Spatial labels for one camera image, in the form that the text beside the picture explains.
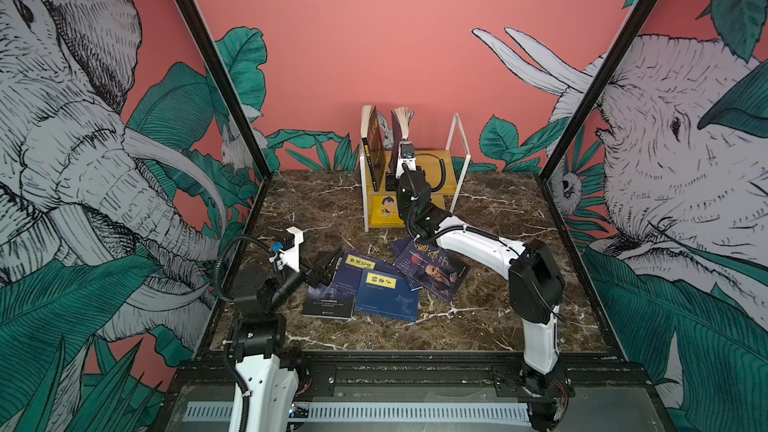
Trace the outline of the purple book with old man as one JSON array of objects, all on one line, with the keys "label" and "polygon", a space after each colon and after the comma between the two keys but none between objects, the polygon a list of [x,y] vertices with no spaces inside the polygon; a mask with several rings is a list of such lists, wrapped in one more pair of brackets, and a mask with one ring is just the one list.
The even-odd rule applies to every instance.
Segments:
[{"label": "purple book with old man", "polygon": [[389,161],[389,171],[395,173],[397,171],[397,162],[400,157],[399,147],[402,140],[409,139],[409,126],[410,120],[413,116],[413,111],[408,107],[397,107],[391,111],[391,132],[392,132],[392,151]]}]

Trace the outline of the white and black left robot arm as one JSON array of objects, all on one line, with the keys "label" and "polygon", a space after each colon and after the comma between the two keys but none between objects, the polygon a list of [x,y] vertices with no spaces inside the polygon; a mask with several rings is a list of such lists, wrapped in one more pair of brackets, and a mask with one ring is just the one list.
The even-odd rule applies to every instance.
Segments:
[{"label": "white and black left robot arm", "polygon": [[277,256],[270,268],[252,269],[256,278],[234,299],[239,313],[224,344],[225,369],[235,386],[230,431],[285,431],[294,397],[311,383],[302,353],[286,346],[286,319],[279,308],[303,284],[329,285],[342,250],[317,254],[310,267],[294,270]]}]

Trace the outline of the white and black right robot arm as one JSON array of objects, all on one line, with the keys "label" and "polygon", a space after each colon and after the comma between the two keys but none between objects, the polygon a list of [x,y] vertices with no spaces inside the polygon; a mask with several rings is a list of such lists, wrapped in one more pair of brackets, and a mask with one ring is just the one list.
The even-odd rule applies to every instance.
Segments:
[{"label": "white and black right robot arm", "polygon": [[566,397],[570,382],[558,346],[565,282],[549,247],[539,239],[500,237],[434,205],[425,175],[408,166],[398,176],[396,197],[415,242],[463,255],[508,281],[509,302],[523,323],[522,386],[533,396]]}]

